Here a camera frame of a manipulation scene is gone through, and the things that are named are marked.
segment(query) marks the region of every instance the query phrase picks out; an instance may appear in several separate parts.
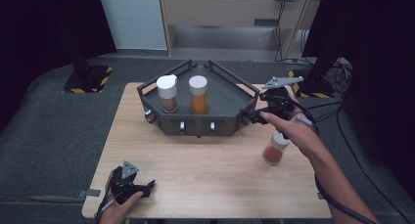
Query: hand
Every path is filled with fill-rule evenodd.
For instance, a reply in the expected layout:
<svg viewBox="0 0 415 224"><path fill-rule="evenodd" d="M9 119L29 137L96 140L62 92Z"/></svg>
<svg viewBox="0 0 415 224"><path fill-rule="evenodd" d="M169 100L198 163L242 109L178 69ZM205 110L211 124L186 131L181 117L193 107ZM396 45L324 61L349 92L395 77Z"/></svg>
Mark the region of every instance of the hand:
<svg viewBox="0 0 415 224"><path fill-rule="evenodd" d="M134 206L134 204L137 203L143 195L143 192L137 192L123 204L114 202L101 214L99 224L122 223L131 207Z"/></svg>
<svg viewBox="0 0 415 224"><path fill-rule="evenodd" d="M294 97L292 89L288 87L287 90L292 100L298 103L298 100ZM294 115L295 114L300 114L305 117L302 111L297 107L294 109ZM314 129L299 121L296 117L292 117L290 120L285 120L272 113L261 112L260 115L268 123L274 125L277 131L287 135L287 137L289 137L290 140L297 147L299 147L301 152L306 157L309 155L310 147L317 144L322 145L317 134L314 132Z"/></svg>

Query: black controller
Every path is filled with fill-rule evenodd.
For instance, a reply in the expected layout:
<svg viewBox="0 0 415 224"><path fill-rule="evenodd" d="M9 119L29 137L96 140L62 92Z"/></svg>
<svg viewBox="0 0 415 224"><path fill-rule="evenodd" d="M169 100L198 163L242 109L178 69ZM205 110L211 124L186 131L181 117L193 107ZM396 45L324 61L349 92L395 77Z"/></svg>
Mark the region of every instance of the black controller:
<svg viewBox="0 0 415 224"><path fill-rule="evenodd" d="M109 186L111 187L111 192L114 195L116 202L119 204L125 203L137 192L143 192L143 198L150 196L156 181L153 180L147 185L134 185L133 181L137 176L137 171L138 168L128 162L125 162L124 166L119 166L113 170Z"/></svg>
<svg viewBox="0 0 415 224"><path fill-rule="evenodd" d="M295 107L286 88L268 89L264 93L259 94L259 98L261 101L266 101L268 107L248 112L248 117L252 124L268 123L259 115L260 112L270 112L280 118L289 119Z"/></svg>

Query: amber jar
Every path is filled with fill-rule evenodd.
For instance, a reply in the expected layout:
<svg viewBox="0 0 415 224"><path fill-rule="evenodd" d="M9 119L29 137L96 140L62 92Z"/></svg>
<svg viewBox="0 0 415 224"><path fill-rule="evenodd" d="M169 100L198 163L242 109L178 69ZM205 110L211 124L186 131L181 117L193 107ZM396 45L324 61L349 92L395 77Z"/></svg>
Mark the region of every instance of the amber jar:
<svg viewBox="0 0 415 224"><path fill-rule="evenodd" d="M177 103L177 76L164 75L157 80L157 87L161 99L161 106L165 112L176 112L179 105Z"/></svg>
<svg viewBox="0 0 415 224"><path fill-rule="evenodd" d="M194 114L208 113L208 80L195 75L189 79L189 89L192 94L190 111Z"/></svg>
<svg viewBox="0 0 415 224"><path fill-rule="evenodd" d="M273 166L277 165L283 156L284 150L290 143L291 141L285 139L282 133L275 131L262 153L263 159Z"/></svg>

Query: orange jar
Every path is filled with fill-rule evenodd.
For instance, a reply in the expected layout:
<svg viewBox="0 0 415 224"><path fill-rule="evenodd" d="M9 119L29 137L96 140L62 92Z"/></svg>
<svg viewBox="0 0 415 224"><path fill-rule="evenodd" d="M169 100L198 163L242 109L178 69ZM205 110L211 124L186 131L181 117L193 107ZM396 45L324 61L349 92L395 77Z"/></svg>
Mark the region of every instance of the orange jar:
<svg viewBox="0 0 415 224"><path fill-rule="evenodd" d="M208 113L208 80L201 75L195 75L189 80L189 89L192 94L190 111L194 114Z"/></svg>
<svg viewBox="0 0 415 224"><path fill-rule="evenodd" d="M275 131L262 153L263 159L273 166L277 165L283 156L284 150L290 143L291 141L285 139L282 133Z"/></svg>

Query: black curtain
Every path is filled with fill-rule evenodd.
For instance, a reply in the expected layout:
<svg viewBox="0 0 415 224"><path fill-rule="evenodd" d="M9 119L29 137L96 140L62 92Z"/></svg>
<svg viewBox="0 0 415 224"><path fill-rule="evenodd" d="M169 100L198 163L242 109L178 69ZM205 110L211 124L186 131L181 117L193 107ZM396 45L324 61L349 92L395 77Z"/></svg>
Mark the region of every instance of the black curtain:
<svg viewBox="0 0 415 224"><path fill-rule="evenodd" d="M345 9L350 1L353 12ZM337 49L352 65L347 112L369 157L387 165L413 200L414 12L414 0L321 0L304 48L320 59L332 37L345 38ZM345 13L353 17L342 21ZM350 22L347 31L338 32L339 21Z"/></svg>
<svg viewBox="0 0 415 224"><path fill-rule="evenodd" d="M36 76L71 63L51 3L85 59L115 52L101 0L0 0L0 132Z"/></svg>

